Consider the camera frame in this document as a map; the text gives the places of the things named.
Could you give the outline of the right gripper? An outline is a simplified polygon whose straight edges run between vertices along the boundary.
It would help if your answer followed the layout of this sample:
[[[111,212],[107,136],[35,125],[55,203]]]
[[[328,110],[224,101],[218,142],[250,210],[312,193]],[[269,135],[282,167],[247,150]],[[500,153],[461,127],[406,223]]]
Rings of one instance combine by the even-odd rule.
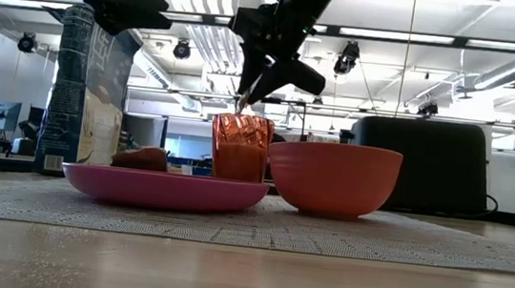
[[[243,66],[238,92],[252,105],[285,85],[313,95],[325,89],[325,77],[298,60],[278,61],[265,67],[265,52],[276,59],[294,58],[299,46],[318,22],[330,0],[283,0],[255,11],[251,37],[254,47],[242,46]]]

